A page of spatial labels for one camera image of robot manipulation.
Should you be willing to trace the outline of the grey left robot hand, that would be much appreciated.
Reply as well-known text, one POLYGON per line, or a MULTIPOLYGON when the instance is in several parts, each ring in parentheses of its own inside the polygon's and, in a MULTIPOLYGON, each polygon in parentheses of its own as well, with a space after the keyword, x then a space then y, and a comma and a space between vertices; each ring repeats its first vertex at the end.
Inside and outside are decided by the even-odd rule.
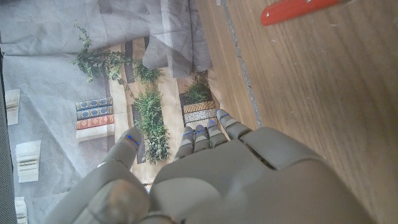
POLYGON ((175 159, 150 189, 131 172, 143 146, 126 130, 47 223, 373 223, 316 152, 272 128, 251 130, 225 110, 185 128, 175 159))

